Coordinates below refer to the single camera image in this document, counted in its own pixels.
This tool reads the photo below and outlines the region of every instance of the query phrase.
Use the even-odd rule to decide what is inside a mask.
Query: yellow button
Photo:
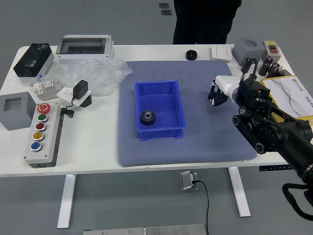
[[[36,132],[34,134],[34,140],[35,141],[42,141],[44,139],[44,134],[42,132]]]

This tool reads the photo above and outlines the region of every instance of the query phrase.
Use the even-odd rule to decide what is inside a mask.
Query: gray floor
[[[111,34],[116,45],[171,44],[173,16],[161,16],[156,0],[2,0],[0,86],[16,51],[31,43],[56,45],[64,34]],[[310,94],[313,2],[243,0],[228,43],[258,35],[276,40]],[[205,223],[206,195],[180,191],[180,171],[79,175],[69,229],[57,230],[64,176],[0,178],[0,234],[82,234],[83,230]],[[227,169],[197,170],[209,189],[211,235],[312,233],[295,214],[281,186],[300,183],[292,170],[240,169],[252,217],[239,218]],[[306,212],[312,207],[294,192]]]

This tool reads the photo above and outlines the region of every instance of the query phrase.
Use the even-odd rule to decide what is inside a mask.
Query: green button
[[[46,121],[48,121],[48,116],[46,114],[40,114],[38,116],[38,121],[39,122],[46,122]]]

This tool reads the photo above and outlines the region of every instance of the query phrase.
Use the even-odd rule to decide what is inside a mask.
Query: black cable
[[[196,184],[196,183],[202,183],[205,187],[205,191],[206,191],[206,197],[207,197],[207,210],[206,210],[206,234],[209,235],[209,230],[208,230],[208,226],[207,226],[207,221],[208,221],[208,214],[209,214],[209,205],[210,205],[210,202],[209,202],[209,194],[207,193],[207,188],[204,184],[204,182],[202,182],[201,180],[193,180],[191,182],[192,184]]]
[[[287,199],[287,201],[290,203],[290,205],[292,206],[292,208],[295,210],[295,212],[297,212],[297,214],[299,216],[301,216],[304,219],[313,221],[313,215],[310,214],[306,214],[305,212],[303,212],[300,207],[298,206],[294,196],[289,192],[290,188],[294,188],[294,189],[309,189],[308,185],[298,185],[298,184],[284,184],[283,185],[283,193]]]
[[[66,106],[65,108],[62,108],[61,109],[61,114],[66,114],[68,115],[70,118],[72,118],[74,116],[74,110],[71,110],[71,109],[67,109],[69,107],[72,107],[73,106],[73,100],[74,98],[72,98],[72,101],[71,101],[71,105],[70,106]]]

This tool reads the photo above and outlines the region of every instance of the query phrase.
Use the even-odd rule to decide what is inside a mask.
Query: person
[[[174,0],[173,44],[225,44],[241,0]]]

